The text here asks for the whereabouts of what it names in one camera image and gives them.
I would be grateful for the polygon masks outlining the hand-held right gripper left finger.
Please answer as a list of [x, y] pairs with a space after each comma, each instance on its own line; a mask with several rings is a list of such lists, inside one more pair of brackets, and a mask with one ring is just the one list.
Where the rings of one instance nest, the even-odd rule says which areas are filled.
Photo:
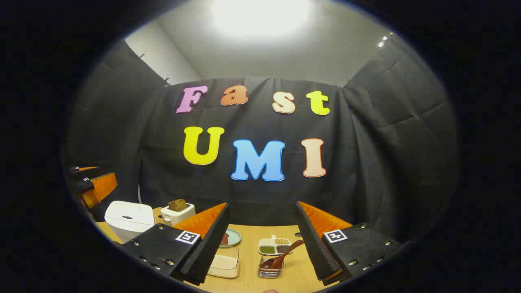
[[180, 223], [155, 224], [122, 245], [144, 265], [193, 285], [205, 282], [229, 225], [229, 204], [206, 209]]

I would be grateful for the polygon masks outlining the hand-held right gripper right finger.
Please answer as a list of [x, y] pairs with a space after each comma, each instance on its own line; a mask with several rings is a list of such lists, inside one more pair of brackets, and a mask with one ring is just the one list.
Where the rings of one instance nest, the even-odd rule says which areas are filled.
[[350, 224], [305, 202], [296, 221], [315, 274], [324, 285], [359, 278], [395, 256], [401, 243], [362, 222]]

